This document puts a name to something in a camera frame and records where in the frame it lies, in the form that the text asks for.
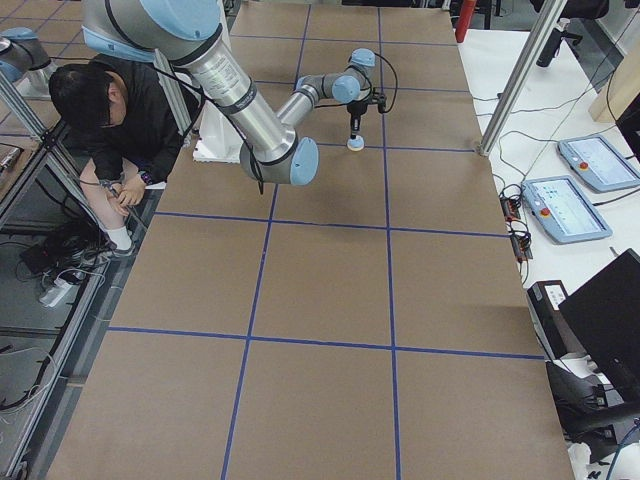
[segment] screen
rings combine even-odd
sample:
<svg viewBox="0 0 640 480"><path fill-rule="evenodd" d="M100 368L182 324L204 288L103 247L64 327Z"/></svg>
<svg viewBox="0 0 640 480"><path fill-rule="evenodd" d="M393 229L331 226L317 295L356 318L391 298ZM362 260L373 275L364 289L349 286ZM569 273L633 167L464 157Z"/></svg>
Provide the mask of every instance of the screen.
<svg viewBox="0 0 640 480"><path fill-rule="evenodd" d="M560 304L567 324L625 401L640 400L640 258L629 249Z"/></svg>
<svg viewBox="0 0 640 480"><path fill-rule="evenodd" d="M605 230L566 179L535 182L532 188L551 211L565 235L582 235Z"/></svg>
<svg viewBox="0 0 640 480"><path fill-rule="evenodd" d="M631 182L637 176L622 163L622 160L599 138L585 138L568 143L580 160L589 164L589 169L604 185Z"/></svg>

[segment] blue framed tablet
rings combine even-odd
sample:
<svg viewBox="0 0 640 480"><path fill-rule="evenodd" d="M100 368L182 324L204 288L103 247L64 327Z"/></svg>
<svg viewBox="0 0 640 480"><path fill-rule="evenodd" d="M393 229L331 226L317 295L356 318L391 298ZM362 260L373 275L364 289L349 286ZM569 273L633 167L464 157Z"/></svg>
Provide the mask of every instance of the blue framed tablet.
<svg viewBox="0 0 640 480"><path fill-rule="evenodd" d="M558 243L597 240L613 233L568 175L525 180L522 188L531 212Z"/></svg>
<svg viewBox="0 0 640 480"><path fill-rule="evenodd" d="M640 174L602 135L562 140L558 150L580 178L598 192L640 185Z"/></svg>

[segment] white plug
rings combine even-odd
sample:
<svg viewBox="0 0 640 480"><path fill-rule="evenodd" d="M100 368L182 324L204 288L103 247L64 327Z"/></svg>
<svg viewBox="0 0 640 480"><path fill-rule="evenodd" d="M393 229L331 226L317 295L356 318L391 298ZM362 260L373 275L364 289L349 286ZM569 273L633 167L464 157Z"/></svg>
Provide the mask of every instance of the white plug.
<svg viewBox="0 0 640 480"><path fill-rule="evenodd" d="M53 285L50 286L46 292L42 294L39 298L41 304L45 307L55 307L60 300L64 298L69 290L71 290L71 285L69 282L62 278L56 278L53 281Z"/></svg>

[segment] computer monitor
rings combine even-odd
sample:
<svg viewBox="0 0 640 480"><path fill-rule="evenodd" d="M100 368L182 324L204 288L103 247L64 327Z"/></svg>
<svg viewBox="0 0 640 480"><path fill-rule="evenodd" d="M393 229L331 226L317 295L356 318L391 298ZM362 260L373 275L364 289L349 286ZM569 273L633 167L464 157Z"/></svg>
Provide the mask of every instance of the computer monitor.
<svg viewBox="0 0 640 480"><path fill-rule="evenodd" d="M626 250L560 305L567 324L625 402L640 400L640 257Z"/></svg>

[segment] hand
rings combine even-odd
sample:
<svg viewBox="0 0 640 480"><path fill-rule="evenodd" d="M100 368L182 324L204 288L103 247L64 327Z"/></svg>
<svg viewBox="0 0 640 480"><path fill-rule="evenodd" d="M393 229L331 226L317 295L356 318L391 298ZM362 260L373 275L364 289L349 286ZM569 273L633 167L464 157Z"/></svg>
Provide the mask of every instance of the hand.
<svg viewBox="0 0 640 480"><path fill-rule="evenodd" d="M117 213L126 217L129 215L128 210L120 204L120 200L118 197L120 196L120 192L122 192L122 185L119 183L112 183L110 187L105 188L107 194L107 200L109 201L109 205L113 208Z"/></svg>
<svg viewBox="0 0 640 480"><path fill-rule="evenodd" d="M146 186L140 175L134 175L133 178L127 180L118 195L120 205L123 207L138 205L142 201Z"/></svg>

